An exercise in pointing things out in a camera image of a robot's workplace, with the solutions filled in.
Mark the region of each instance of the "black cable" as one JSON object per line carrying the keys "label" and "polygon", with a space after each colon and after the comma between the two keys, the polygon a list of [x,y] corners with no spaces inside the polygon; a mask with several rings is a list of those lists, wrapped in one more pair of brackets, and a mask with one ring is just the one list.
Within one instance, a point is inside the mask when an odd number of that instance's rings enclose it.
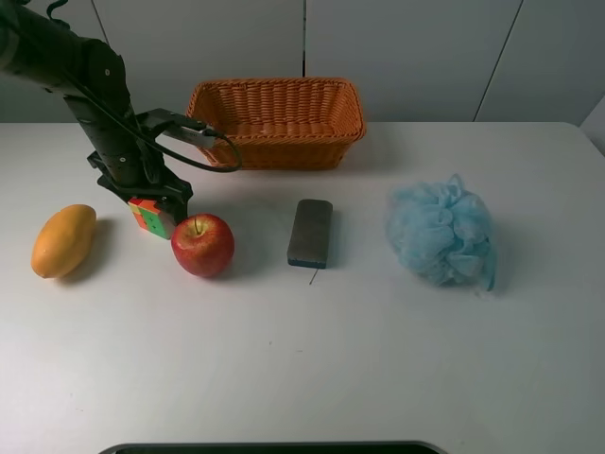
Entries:
{"label": "black cable", "polygon": [[69,30],[69,28],[70,28],[69,24],[67,24],[65,21],[62,21],[61,19],[53,18],[53,11],[57,8],[60,8],[64,5],[66,5],[68,1],[69,0],[57,0],[56,2],[51,3],[50,5],[48,5],[48,8],[46,9],[46,15],[48,16],[48,19],[53,21],[55,24],[59,24],[60,26],[63,26]]}
{"label": "black cable", "polygon": [[7,18],[0,16],[0,21],[4,23],[12,32],[16,33],[21,39],[25,40],[29,45],[31,45],[34,49],[36,49],[42,56],[49,61],[50,64],[54,64],[56,68],[60,71],[60,73],[72,84],[76,87],[84,96],[88,98],[89,101],[93,103],[95,107],[97,107],[102,113],[108,116],[114,123],[116,123],[120,128],[127,131],[129,134],[133,135],[137,139],[143,141],[149,147],[152,147],[156,151],[161,152],[171,158],[176,159],[177,161],[181,161],[182,163],[188,164],[193,167],[201,168],[203,170],[208,170],[209,172],[216,173],[230,173],[239,170],[242,167],[242,156],[239,152],[237,146],[223,133],[212,130],[212,132],[207,131],[206,135],[217,137],[223,141],[225,141],[233,150],[233,155],[235,156],[236,165],[235,166],[224,166],[224,167],[213,167],[207,166],[206,164],[200,163],[198,161],[194,161],[193,159],[186,158],[185,156],[180,155],[176,151],[172,151],[169,148],[166,148],[157,142],[149,140],[148,137],[143,135],[140,131],[133,128],[131,125],[126,123],[119,114],[115,113],[112,108],[110,108],[107,104],[105,104],[100,98],[98,98],[91,90],[89,90],[86,86],[81,84],[69,71],[67,71],[63,66],[55,64],[52,62],[52,59],[46,55],[45,51],[41,46],[38,45],[35,39],[28,36],[23,30],[19,29],[19,27],[15,26],[11,21]]}

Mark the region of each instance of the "rubik's cube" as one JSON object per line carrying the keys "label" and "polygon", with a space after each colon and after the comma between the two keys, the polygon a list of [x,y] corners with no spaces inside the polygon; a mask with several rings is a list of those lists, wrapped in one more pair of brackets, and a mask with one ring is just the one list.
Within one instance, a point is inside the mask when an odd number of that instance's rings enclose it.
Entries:
{"label": "rubik's cube", "polygon": [[132,198],[129,200],[129,207],[142,229],[170,239],[174,232],[174,222],[169,215],[157,208],[156,201]]}

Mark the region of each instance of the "orange basket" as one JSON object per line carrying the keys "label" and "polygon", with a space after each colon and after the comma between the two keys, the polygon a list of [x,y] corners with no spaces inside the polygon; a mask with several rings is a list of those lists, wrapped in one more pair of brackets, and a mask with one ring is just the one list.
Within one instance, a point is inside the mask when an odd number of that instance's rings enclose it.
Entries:
{"label": "orange basket", "polygon": [[[202,82],[187,116],[233,140],[248,169],[334,168],[366,133],[357,90],[345,79]],[[199,150],[213,166],[235,165],[233,151],[221,140]]]}

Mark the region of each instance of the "yellow mango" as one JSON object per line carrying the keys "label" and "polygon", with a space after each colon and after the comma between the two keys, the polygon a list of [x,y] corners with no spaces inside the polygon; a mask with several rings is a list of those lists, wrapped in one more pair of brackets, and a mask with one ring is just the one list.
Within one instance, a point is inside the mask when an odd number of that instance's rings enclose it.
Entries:
{"label": "yellow mango", "polygon": [[43,278],[62,277],[88,255],[95,236],[96,212],[69,205],[49,219],[36,238],[31,268]]}

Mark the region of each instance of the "robotic arm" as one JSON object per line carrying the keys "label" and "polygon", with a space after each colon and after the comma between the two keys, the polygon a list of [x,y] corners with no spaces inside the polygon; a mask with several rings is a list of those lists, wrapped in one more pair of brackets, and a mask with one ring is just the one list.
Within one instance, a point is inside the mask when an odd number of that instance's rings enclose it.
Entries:
{"label": "robotic arm", "polygon": [[[62,21],[25,8],[27,1],[0,0],[0,72],[63,96],[95,147],[88,161],[101,171],[99,185],[125,202],[155,200],[179,223],[193,193],[165,166],[164,154],[205,170],[241,167],[234,144],[203,122],[164,109],[135,115],[122,58],[104,42],[80,38]],[[180,156],[155,142],[161,133],[206,148],[219,137],[232,146],[238,165],[211,167]]]}

